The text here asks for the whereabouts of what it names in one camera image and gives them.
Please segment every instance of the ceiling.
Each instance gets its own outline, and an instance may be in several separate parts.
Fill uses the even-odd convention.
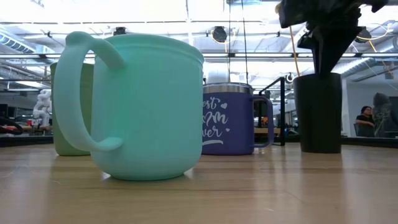
[[[126,27],[129,33],[164,35],[187,42],[203,53],[226,52],[291,52],[292,42],[289,29],[281,29],[279,17],[274,8],[277,1],[264,1],[261,4],[232,5],[225,0],[12,0],[1,1],[0,32],[14,35],[30,46],[46,46],[48,53],[60,54],[65,47],[67,34],[80,30],[96,38],[112,36],[116,27]],[[396,12],[398,6],[386,6],[373,14],[371,8],[362,8],[361,26],[371,32],[373,44],[377,47],[393,38],[398,32]],[[228,34],[227,44],[216,43],[211,37],[215,26],[224,26]],[[305,31],[305,25],[292,27],[295,43]],[[308,52],[296,48],[297,52]],[[369,42],[353,44],[347,52],[372,52]],[[21,54],[0,45],[0,54]],[[40,79],[48,75],[45,67],[56,60],[46,62],[32,59],[3,60],[18,67],[28,69]],[[301,73],[311,73],[311,60],[300,58],[298,68]],[[281,58],[249,59],[247,71],[250,84],[266,86],[277,77],[289,73],[297,74],[293,60]],[[246,62],[233,60],[230,65],[231,80],[246,82]],[[363,70],[348,77],[353,82]],[[228,74],[225,61],[207,60],[204,74]],[[384,82],[371,77],[364,82]]]

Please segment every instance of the mug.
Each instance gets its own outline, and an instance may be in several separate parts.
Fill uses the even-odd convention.
[[[57,63],[50,65],[51,79],[52,79],[52,95],[56,91],[53,87],[54,75],[57,69]],[[83,115],[83,122],[87,131],[90,133],[91,130],[91,98],[93,97],[93,70],[94,66],[84,63],[81,68],[80,77],[80,106],[81,114]],[[87,156],[90,152],[81,151],[72,147],[68,141],[63,137],[60,128],[58,127],[57,115],[55,114],[54,106],[52,106],[52,132],[54,138],[55,151],[60,156]]]
[[[80,106],[80,73],[96,54],[91,135]],[[54,77],[59,128],[75,148],[91,152],[105,173],[124,180],[182,175],[201,154],[202,66],[185,42],[146,34],[95,39],[73,32]]]
[[[203,86],[203,149],[202,154],[234,156],[252,154],[255,147],[274,142],[272,102],[253,96],[250,85],[243,83],[212,83]],[[254,144],[253,101],[267,105],[268,141]]]

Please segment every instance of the mug handle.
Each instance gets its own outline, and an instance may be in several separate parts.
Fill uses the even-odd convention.
[[[251,101],[264,101],[266,102],[267,105],[267,117],[268,118],[273,118],[274,117],[274,109],[272,107],[272,102],[271,100],[268,100],[267,98],[263,96],[252,96],[250,97]],[[267,147],[268,145],[274,143],[274,121],[268,119],[268,141],[265,144],[255,144],[254,147]]]
[[[108,41],[96,39],[85,32],[72,32],[67,36],[54,76],[53,100],[59,128],[65,139],[82,151],[106,152],[120,147],[121,138],[110,137],[94,141],[83,122],[80,106],[80,76],[86,54],[92,50],[111,69],[125,65],[119,52]]]

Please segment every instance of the purple tumbler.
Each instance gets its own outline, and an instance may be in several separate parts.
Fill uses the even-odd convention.
[[[254,144],[253,102],[267,104],[268,141]],[[255,147],[274,142],[272,102],[253,96],[250,85],[243,83],[212,83],[203,86],[202,154],[233,156],[252,154]]]

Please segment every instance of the teal mug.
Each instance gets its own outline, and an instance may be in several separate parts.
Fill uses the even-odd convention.
[[[146,34],[95,39],[73,32],[54,76],[59,128],[117,179],[180,176],[201,154],[203,55],[179,40]],[[85,55],[96,54],[91,135],[80,106]]]

